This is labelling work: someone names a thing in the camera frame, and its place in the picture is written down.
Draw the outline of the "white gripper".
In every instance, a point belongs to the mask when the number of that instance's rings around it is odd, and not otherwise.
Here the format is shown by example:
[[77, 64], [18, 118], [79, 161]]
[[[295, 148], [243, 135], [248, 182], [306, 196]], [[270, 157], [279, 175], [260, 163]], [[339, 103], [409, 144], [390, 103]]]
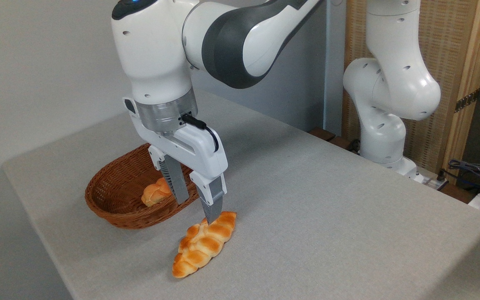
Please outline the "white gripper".
[[213, 129], [193, 125], [185, 125], [173, 135], [160, 135], [144, 127], [133, 99], [124, 100], [137, 133], [151, 144], [148, 152], [155, 168], [162, 173], [179, 205], [189, 199], [180, 162], [194, 170], [189, 177], [196, 184], [206, 220], [212, 224], [222, 213], [223, 196], [227, 193], [223, 173], [228, 161], [219, 135]]

